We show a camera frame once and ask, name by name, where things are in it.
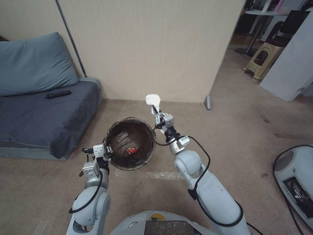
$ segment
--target black mesh trash can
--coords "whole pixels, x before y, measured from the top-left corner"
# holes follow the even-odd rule
[[[103,139],[111,144],[111,164],[121,170],[136,170],[147,164],[154,155],[156,145],[152,128],[145,121],[128,117],[114,123]]]

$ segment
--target plastic stool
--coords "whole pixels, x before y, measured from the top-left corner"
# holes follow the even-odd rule
[[[253,78],[255,80],[258,80],[258,81],[262,80],[283,50],[284,50],[284,47],[274,46],[267,42],[263,43],[263,45],[254,54],[254,56],[251,58],[247,66],[244,68],[244,71],[249,69],[252,72],[254,72]],[[267,57],[262,65],[258,65],[254,62],[254,60],[262,51],[267,52]]]

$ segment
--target beige carpet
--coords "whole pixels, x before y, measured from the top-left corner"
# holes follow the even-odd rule
[[[264,235],[299,234],[274,182],[272,163],[288,147],[312,144],[313,104],[303,98],[285,102],[270,94],[243,74],[246,63],[228,51],[211,92],[211,111],[202,103],[184,102],[162,102],[161,109],[174,115],[181,134],[195,137],[208,151],[209,170],[242,205],[248,222]],[[131,116],[154,124],[144,101],[104,100],[68,161],[0,158],[1,234],[65,234],[68,210],[84,187],[85,180],[78,177],[85,162],[81,149],[101,142],[114,122]],[[165,141],[161,133],[157,139]],[[194,143],[189,149],[207,163]],[[168,147],[157,146],[152,160],[139,170],[110,169],[112,205],[104,234],[127,216],[146,210],[177,213],[209,227],[183,180],[147,176],[176,172]]]

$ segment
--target sofa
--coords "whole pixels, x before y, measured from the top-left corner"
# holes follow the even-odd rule
[[[77,76],[57,32],[0,42],[0,82],[0,157],[67,160],[102,101],[99,80]]]

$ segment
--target beige wall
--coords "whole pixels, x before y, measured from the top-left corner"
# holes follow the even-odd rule
[[[59,32],[78,75],[83,76],[74,48],[54,0],[0,0],[0,35],[23,40]]]
[[[103,97],[203,102],[245,0],[60,0]]]

